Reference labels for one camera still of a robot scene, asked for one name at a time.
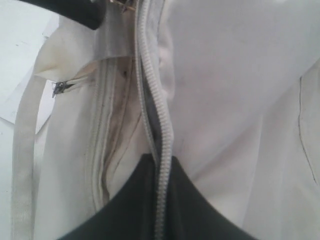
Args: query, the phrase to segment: black object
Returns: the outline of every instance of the black object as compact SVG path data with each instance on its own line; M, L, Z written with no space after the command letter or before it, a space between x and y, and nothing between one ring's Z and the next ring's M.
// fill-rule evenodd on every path
M143 155L119 193L100 212L60 240L152 240L155 165ZM255 240L218 213L172 158L164 240Z
M20 0L53 11L92 30L102 24L106 13L106 0Z

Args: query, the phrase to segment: white fabric bag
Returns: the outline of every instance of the white fabric bag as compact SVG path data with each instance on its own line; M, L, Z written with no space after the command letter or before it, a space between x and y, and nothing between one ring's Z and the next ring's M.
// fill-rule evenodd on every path
M320 2L140 0L135 23L131 14L110 4L96 32L63 21L40 51L37 63L50 64L35 65L36 81L81 79L81 86L56 96L36 201L32 165L22 159L33 157L33 125L25 124L37 109L29 116L23 109L30 95L22 98L12 239L70 232L107 204L151 152L161 156L156 229L173 155L212 206L256 238L318 240ZM43 53L53 47L52 53L62 49L59 58Z

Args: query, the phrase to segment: seam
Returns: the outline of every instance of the seam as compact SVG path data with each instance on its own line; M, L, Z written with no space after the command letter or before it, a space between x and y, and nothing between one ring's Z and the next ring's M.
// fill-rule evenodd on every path
M302 120L303 120L303 116L302 116L302 108L303 108L303 106L302 106L302 87L303 87L302 81L303 81L303 76L300 77L300 90L299 90L299 117L298 117L299 138L300 138L301 146L303 149L303 153L305 155L305 158L308 162L308 165L309 165L309 168L310 168L310 171L312 174L312 178L313 178L314 182L317 185L319 185L317 177L314 173L314 167L313 167L312 161L310 160L308 150L307 150L307 147L306 147L306 144L304 141L304 133L303 133L303 129L302 129Z

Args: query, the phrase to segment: zipper pull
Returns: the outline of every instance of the zipper pull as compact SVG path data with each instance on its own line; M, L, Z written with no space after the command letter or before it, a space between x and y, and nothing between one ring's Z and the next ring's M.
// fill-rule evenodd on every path
M53 89L52 98L57 94L62 94L66 89L70 88L73 84L67 84L66 81L58 81Z

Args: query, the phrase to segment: white strap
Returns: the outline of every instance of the white strap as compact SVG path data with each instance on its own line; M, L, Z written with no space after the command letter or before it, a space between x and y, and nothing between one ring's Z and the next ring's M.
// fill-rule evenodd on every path
M11 239L33 239L33 168L37 116L45 79L32 74L18 108L12 158Z

